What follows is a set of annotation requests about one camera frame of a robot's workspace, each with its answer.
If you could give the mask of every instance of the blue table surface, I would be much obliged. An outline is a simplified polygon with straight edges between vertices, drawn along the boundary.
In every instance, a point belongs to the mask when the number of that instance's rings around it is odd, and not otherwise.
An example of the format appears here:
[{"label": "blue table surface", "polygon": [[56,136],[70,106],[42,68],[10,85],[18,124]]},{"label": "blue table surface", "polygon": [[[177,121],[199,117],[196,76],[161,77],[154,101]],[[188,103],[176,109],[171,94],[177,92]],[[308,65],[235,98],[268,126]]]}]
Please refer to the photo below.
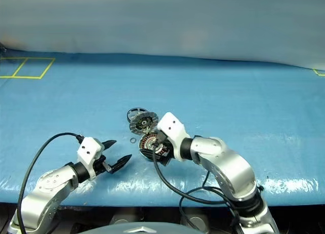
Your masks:
[{"label": "blue table surface", "polygon": [[[272,206],[325,203],[325,77],[313,70],[263,63],[124,54],[11,51],[13,57],[55,57],[42,79],[0,78],[0,202],[17,202],[25,171],[38,148],[71,131],[117,140],[108,163],[132,154],[119,172],[82,183],[63,202],[74,206],[177,206],[152,162],[138,152],[128,128],[133,107],[161,118],[174,113],[192,136],[222,138],[252,165]],[[16,76],[39,76],[49,60],[28,60]],[[0,76],[21,60],[2,59]],[[30,175],[32,191],[44,172],[76,161],[72,137],[46,148]],[[161,167],[183,191],[206,171],[191,161]],[[216,185],[210,177],[208,185]],[[197,196],[217,199],[200,192]],[[190,201],[185,206],[200,206]]]}]

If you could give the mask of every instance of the white backdrop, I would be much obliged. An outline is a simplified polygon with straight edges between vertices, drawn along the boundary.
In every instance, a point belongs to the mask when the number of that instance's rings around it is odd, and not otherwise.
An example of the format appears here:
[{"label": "white backdrop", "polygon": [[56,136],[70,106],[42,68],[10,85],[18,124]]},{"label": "white backdrop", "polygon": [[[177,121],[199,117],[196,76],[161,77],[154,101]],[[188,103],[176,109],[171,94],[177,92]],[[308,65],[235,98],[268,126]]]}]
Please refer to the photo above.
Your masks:
[{"label": "white backdrop", "polygon": [[325,0],[0,0],[0,42],[325,70]]}]

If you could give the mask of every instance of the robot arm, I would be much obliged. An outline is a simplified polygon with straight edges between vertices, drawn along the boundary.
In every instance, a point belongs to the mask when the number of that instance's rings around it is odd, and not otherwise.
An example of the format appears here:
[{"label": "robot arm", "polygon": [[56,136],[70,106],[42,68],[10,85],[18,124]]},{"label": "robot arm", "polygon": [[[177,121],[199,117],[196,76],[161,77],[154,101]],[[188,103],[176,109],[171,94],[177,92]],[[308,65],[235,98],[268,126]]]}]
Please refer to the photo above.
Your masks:
[{"label": "robot arm", "polygon": [[174,148],[179,161],[193,160],[214,174],[223,194],[236,207],[240,234],[279,234],[276,223],[262,199],[250,164],[219,138],[191,138],[184,125],[170,112],[157,125]]},{"label": "robot arm", "polygon": [[[46,233],[57,207],[78,187],[79,183],[85,180],[91,181],[105,171],[114,173],[128,162],[131,155],[124,156],[114,165],[105,163],[106,157],[102,153],[115,142],[109,140],[101,143],[94,138],[84,138],[77,151],[76,164],[70,162],[39,178],[35,189],[22,201],[21,215],[27,233]],[[21,233],[17,211],[10,222],[8,232]]]}]

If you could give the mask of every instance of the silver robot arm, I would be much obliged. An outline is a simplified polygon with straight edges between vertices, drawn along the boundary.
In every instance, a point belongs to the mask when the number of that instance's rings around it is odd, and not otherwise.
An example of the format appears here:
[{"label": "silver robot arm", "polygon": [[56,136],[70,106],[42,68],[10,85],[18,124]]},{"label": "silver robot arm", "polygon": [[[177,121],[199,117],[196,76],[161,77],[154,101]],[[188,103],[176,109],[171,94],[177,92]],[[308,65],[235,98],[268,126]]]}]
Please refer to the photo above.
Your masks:
[{"label": "silver robot arm", "polygon": [[[21,215],[27,233],[46,233],[57,207],[75,190],[79,183],[93,180],[107,171],[114,173],[122,168],[131,155],[124,156],[114,165],[105,163],[103,151],[116,141],[101,143],[94,138],[84,138],[77,153],[78,162],[72,162],[60,169],[49,171],[37,181],[35,189],[22,201]],[[11,219],[8,233],[21,234],[17,219],[17,210]]]},{"label": "silver robot arm", "polygon": [[279,234],[267,203],[261,197],[253,169],[219,138],[191,138],[184,125],[170,112],[157,125],[174,148],[179,161],[193,160],[214,174],[223,194],[236,207],[240,234]]}]

